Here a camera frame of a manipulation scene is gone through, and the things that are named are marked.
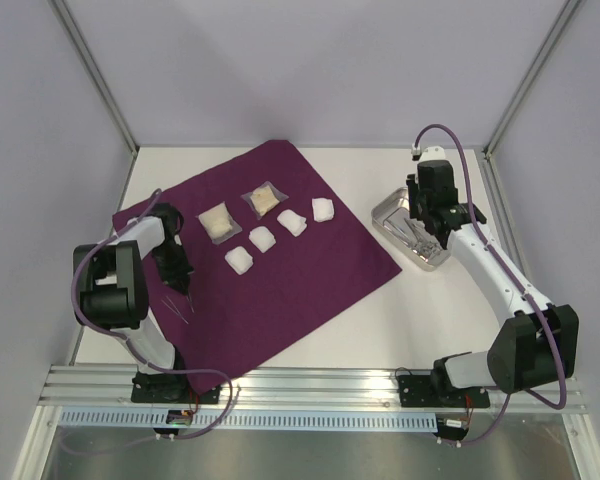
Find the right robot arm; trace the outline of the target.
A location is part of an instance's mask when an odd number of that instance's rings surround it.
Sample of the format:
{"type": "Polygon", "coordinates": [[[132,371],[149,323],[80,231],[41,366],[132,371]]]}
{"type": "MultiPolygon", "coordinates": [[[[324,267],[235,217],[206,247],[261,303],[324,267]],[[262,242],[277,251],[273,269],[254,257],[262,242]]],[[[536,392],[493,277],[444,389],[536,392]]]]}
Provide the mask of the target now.
{"type": "Polygon", "coordinates": [[[423,161],[406,185],[411,219],[461,263],[500,324],[488,350],[435,361],[434,399],[452,405],[467,388],[513,394],[571,378],[579,331],[575,310],[539,292],[502,250],[479,208],[460,202],[451,163],[423,161]]]}

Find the steel tweezers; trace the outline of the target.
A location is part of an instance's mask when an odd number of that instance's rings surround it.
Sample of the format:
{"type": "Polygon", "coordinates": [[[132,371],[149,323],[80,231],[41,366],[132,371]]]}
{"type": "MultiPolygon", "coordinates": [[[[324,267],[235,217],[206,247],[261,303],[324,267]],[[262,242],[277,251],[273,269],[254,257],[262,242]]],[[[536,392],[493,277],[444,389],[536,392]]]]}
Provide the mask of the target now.
{"type": "Polygon", "coordinates": [[[187,303],[188,303],[188,305],[189,305],[189,309],[190,309],[190,311],[191,311],[193,314],[195,314],[195,310],[194,310],[194,305],[193,305],[193,300],[192,300],[191,293],[188,291],[188,292],[186,293],[185,297],[186,297],[187,303]]]}
{"type": "Polygon", "coordinates": [[[188,320],[185,318],[185,316],[180,312],[180,310],[177,308],[177,306],[174,304],[174,302],[169,298],[169,297],[165,297],[161,300],[161,302],[174,314],[176,315],[180,320],[182,320],[186,325],[189,324],[188,320]]]}

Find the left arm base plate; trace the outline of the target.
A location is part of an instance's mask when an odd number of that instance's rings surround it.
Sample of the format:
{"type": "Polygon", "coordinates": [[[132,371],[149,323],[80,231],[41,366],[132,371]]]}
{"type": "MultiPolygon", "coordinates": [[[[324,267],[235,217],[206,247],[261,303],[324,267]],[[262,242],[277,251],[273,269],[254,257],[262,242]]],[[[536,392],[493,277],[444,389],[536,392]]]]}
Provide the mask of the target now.
{"type": "Polygon", "coordinates": [[[199,400],[203,405],[217,405],[220,385],[229,381],[230,378],[224,372],[214,369],[157,374],[138,372],[132,379],[130,400],[134,404],[184,404],[199,400]],[[200,393],[191,387],[190,375],[210,376],[219,380],[219,383],[213,389],[200,393]]]}

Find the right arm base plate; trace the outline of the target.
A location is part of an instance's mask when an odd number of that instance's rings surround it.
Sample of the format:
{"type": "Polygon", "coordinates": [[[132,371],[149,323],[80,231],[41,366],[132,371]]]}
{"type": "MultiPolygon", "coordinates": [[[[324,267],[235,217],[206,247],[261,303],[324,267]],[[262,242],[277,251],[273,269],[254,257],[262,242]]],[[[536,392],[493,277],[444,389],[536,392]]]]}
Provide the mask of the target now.
{"type": "Polygon", "coordinates": [[[466,408],[488,409],[489,394],[480,387],[438,393],[429,376],[404,374],[396,377],[402,408],[466,408]]]}

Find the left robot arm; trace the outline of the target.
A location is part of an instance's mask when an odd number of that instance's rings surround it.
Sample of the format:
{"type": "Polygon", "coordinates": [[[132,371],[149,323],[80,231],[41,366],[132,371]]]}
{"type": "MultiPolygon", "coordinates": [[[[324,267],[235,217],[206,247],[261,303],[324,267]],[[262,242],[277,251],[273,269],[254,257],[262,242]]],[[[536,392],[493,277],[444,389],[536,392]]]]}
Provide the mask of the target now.
{"type": "Polygon", "coordinates": [[[125,346],[140,373],[157,374],[154,388],[169,401],[187,394],[190,378],[176,347],[149,319],[143,260],[151,256],[162,283],[189,298],[194,269],[179,238],[183,226],[176,207],[157,203],[110,242],[79,245],[73,251],[71,295],[77,321],[125,346]]]}

